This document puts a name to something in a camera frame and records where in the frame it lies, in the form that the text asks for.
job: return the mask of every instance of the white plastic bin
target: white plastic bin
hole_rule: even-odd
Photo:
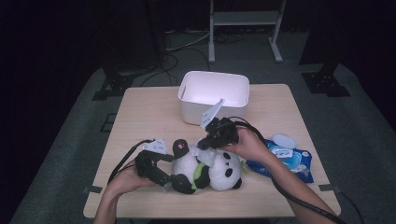
[[[184,76],[177,97],[181,102],[183,120],[201,124],[202,113],[224,99],[217,118],[244,118],[248,105],[249,81],[235,74],[191,71]]]

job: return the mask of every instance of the metal stand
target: metal stand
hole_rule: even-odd
[[[271,49],[277,63],[283,59],[276,45],[287,0],[282,0],[279,11],[214,12],[214,0],[210,0],[209,61],[215,61],[214,27],[221,25],[274,25],[274,35],[269,37]]]
[[[134,76],[122,76],[113,67],[104,66],[106,79],[101,90],[92,97],[93,101],[104,101],[108,96],[123,96],[126,89],[132,86]]]
[[[329,97],[350,96],[344,86],[341,86],[333,73],[338,62],[326,62],[317,73],[302,73],[306,85],[311,93],[326,93]]]

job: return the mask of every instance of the blue package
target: blue package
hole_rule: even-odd
[[[273,141],[265,139],[268,148],[278,147]],[[280,159],[288,168],[297,175],[298,178],[305,183],[314,183],[314,178],[311,175],[311,161],[312,155],[307,150],[293,149],[293,156],[291,158]],[[271,177],[270,172],[257,161],[246,161],[246,165],[254,172],[261,175]]]

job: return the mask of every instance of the panda plush toy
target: panda plush toy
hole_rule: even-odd
[[[172,188],[183,194],[193,194],[210,186],[215,190],[239,189],[242,169],[239,157],[220,149],[203,152],[186,140],[173,144]]]

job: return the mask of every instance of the white metal frame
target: white metal frame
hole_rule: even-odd
[[[209,61],[215,61],[214,27],[221,25],[274,25],[274,35],[268,38],[277,63],[283,59],[276,45],[280,23],[283,19],[287,0],[282,0],[280,10],[277,11],[246,11],[246,12],[215,12],[214,0],[210,0],[210,31],[209,31]]]

